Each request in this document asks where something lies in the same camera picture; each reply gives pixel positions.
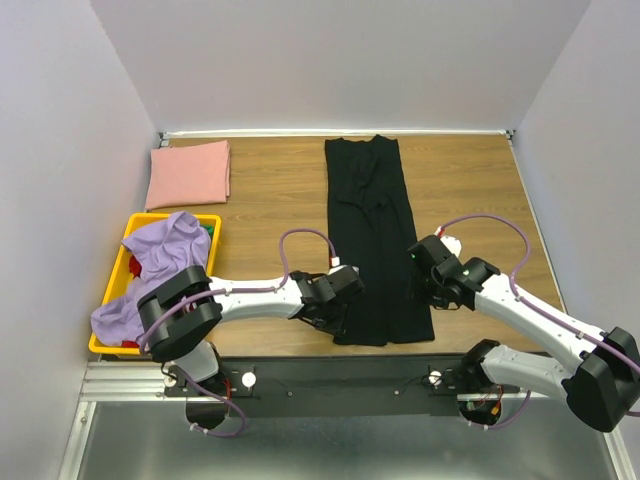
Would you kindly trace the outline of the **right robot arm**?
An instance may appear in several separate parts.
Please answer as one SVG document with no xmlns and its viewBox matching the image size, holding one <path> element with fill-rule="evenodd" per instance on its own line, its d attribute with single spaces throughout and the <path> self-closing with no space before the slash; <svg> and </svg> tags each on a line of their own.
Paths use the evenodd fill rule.
<svg viewBox="0 0 640 480">
<path fill-rule="evenodd" d="M 417 270 L 417 295 L 445 310 L 465 307 L 514 328 L 541 346 L 541 354 L 485 339 L 452 370 L 431 379 L 457 394 L 496 385 L 522 388 L 565 403 L 584 424 L 613 431 L 639 399 L 639 349 L 621 328 L 606 332 L 583 323 L 514 286 L 507 274 L 473 257 L 461 262 L 460 242 L 429 235 L 408 250 Z"/>
</svg>

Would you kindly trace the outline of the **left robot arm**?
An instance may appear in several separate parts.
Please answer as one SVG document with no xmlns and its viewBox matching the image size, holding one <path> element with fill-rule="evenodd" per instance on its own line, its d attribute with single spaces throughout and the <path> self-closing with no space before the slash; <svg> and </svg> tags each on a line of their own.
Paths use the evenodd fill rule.
<svg viewBox="0 0 640 480">
<path fill-rule="evenodd" d="M 220 323 L 258 317 L 300 320 L 338 335 L 349 304 L 364 292 L 358 270 L 333 265 L 328 272 L 293 271 L 272 280 L 231 281 L 188 267 L 144 295 L 137 304 L 143 354 L 173 365 L 201 395 L 230 387 L 220 356 L 206 340 Z"/>
</svg>

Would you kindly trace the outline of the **black t-shirt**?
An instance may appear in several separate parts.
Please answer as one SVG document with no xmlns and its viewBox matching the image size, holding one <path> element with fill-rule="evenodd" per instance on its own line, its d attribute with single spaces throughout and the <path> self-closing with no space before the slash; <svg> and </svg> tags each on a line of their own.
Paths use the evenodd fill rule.
<svg viewBox="0 0 640 480">
<path fill-rule="evenodd" d="M 324 151 L 329 238 L 364 284 L 335 343 L 379 347 L 434 340 L 431 311 L 413 295 L 408 250 L 417 236 L 398 142 L 338 138 L 326 141 Z"/>
</svg>

